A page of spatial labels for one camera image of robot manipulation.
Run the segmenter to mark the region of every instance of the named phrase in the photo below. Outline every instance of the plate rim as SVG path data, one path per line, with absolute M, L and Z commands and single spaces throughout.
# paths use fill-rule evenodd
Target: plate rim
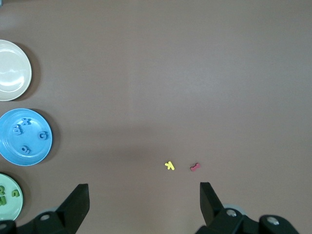
M 35 115 L 39 115 L 43 120 L 45 120 L 45 122 L 47 123 L 47 125 L 48 125 L 48 127 L 49 127 L 49 130 L 50 130 L 50 132 L 51 132 L 51 140 L 50 140 L 48 152 L 47 152 L 47 154 L 46 154 L 43 158 L 41 158 L 41 159 L 40 159 L 39 161 L 37 161 L 36 163 L 27 164 L 27 165 L 20 165 L 20 164 L 17 164 L 17 163 L 12 162 L 11 160 L 7 159 L 7 157 L 5 157 L 1 152 L 0 152 L 0 155 L 1 155 L 3 158 L 5 158 L 7 161 L 9 161 L 10 163 L 12 163 L 12 164 L 14 164 L 14 165 L 23 166 L 23 167 L 33 166 L 33 165 L 36 165 L 36 164 L 40 163 L 41 161 L 43 161 L 43 160 L 48 156 L 48 154 L 50 153 L 51 148 L 52 148 L 52 145 L 53 145 L 53 132 L 52 132 L 52 129 L 51 129 L 50 124 L 48 123 L 48 121 L 47 121 L 41 114 L 39 114 L 38 112 L 33 111 L 33 110 L 31 110 L 31 109 L 27 109 L 27 108 L 16 108 L 16 109 L 12 109 L 12 110 L 10 110 L 10 111 L 4 113 L 4 114 L 0 117 L 0 121 L 1 121 L 1 119 L 2 119 L 3 116 L 5 116 L 6 114 L 9 114 L 10 112 L 16 111 L 16 110 L 17 110 L 17 111 L 26 111 L 26 112 L 35 113 Z
M 31 83 L 32 76 L 33 76 L 33 71 L 32 71 L 31 63 L 30 63 L 30 60 L 29 60 L 28 56 L 25 54 L 25 52 L 24 52 L 18 45 L 16 45 L 16 44 L 13 43 L 13 42 L 10 42 L 10 41 L 8 41 L 8 40 L 2 40 L 2 39 L 0 39 L 0 43 L 2 43 L 2 42 L 14 46 L 21 54 L 23 54 L 23 56 L 26 57 L 27 62 L 28 62 L 27 65 L 29 66 L 29 71 L 30 71 L 29 79 L 28 79 L 29 81 L 27 82 L 27 84 L 26 84 L 24 90 L 23 90 L 18 96 L 15 96 L 15 97 L 9 98 L 9 99 L 1 99 L 1 98 L 0 98 L 0 101 L 12 101 L 12 100 L 17 99 L 17 98 L 19 98 L 20 96 L 22 96 L 22 95 L 26 92 L 26 90 L 29 88 L 29 85 L 30 85 L 30 83 Z

